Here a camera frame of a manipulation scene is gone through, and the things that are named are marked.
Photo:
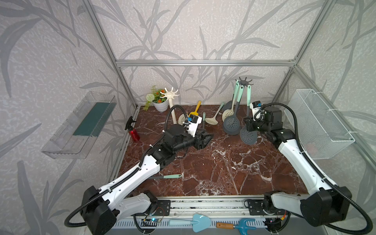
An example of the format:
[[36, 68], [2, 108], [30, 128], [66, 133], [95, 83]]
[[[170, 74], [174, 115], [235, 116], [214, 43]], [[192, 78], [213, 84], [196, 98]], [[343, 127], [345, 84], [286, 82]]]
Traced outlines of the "large cream skimmer green handle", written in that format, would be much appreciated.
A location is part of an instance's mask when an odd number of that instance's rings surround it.
[[237, 93], [238, 93], [239, 85], [240, 85], [239, 81], [237, 80], [236, 85], [235, 85], [235, 89], [234, 89], [234, 95], [233, 95], [233, 100], [232, 100], [231, 106], [230, 106], [230, 108], [226, 109], [222, 114], [223, 122], [225, 122], [225, 119], [227, 117], [230, 117], [231, 115], [234, 114], [234, 103], [236, 101], [236, 96], [237, 96]]

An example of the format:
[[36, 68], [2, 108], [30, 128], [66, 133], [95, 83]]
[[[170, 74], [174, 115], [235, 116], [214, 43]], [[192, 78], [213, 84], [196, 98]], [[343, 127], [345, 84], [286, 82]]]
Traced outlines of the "grey skimmer green handle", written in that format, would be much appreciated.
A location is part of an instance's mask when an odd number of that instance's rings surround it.
[[223, 114], [226, 110], [228, 109], [231, 109], [232, 108], [232, 105], [233, 105], [233, 99], [236, 98], [236, 94], [238, 92], [238, 88], [239, 88], [239, 80], [237, 79], [236, 80], [236, 83], [235, 83], [235, 88], [234, 88], [234, 92], [233, 92], [233, 97], [230, 101], [228, 101], [222, 108], [221, 108], [221, 113]]
[[237, 103], [234, 109], [234, 114], [231, 115], [230, 117], [227, 117], [225, 119], [225, 122], [223, 122], [223, 130], [228, 135], [237, 135], [240, 132], [240, 121], [237, 118], [236, 112], [240, 105], [243, 90], [244, 90], [244, 86], [241, 85], [239, 88], [239, 92], [238, 92]]

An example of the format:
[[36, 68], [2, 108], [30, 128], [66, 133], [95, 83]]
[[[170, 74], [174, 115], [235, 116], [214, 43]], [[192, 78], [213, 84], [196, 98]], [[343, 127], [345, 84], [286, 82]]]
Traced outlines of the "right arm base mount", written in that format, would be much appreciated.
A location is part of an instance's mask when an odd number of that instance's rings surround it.
[[244, 201], [244, 206], [249, 210], [250, 215], [270, 215], [282, 217], [286, 213], [286, 210], [275, 208], [272, 202], [268, 199], [246, 199]]

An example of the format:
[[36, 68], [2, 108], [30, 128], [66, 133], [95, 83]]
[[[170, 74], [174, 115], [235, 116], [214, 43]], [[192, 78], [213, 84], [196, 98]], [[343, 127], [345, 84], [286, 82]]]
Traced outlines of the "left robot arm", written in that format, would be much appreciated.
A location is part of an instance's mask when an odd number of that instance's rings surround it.
[[96, 189], [85, 190], [80, 215], [84, 225], [93, 235], [106, 234], [122, 217], [128, 217], [148, 210], [156, 201], [151, 193], [142, 193], [131, 200], [126, 197], [140, 184], [157, 174], [176, 158], [179, 151], [194, 147], [204, 149], [214, 137], [199, 128], [194, 136], [183, 126], [174, 124], [142, 156], [141, 161], [112, 182]]

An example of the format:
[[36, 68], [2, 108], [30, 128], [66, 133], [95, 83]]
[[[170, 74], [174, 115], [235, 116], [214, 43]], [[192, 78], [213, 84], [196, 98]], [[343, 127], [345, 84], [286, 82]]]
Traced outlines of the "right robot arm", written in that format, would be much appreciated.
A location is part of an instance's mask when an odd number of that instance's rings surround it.
[[278, 191], [265, 193], [264, 210], [281, 209], [295, 213], [313, 227], [343, 221], [349, 210], [349, 202], [325, 182], [327, 177], [321, 170], [314, 170], [316, 163], [309, 164], [311, 157], [299, 149], [295, 133], [283, 128], [282, 111], [277, 107], [262, 109], [260, 104], [250, 107], [252, 117], [246, 119], [246, 129], [253, 135], [264, 133], [288, 159], [308, 191], [306, 196]]

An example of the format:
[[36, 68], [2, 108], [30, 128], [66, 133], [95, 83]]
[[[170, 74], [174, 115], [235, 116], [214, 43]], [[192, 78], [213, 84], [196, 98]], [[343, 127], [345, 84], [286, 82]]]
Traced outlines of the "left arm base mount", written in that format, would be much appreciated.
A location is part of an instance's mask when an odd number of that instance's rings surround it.
[[158, 200], [152, 202], [149, 208], [144, 212], [145, 215], [168, 216], [170, 214], [171, 201]]

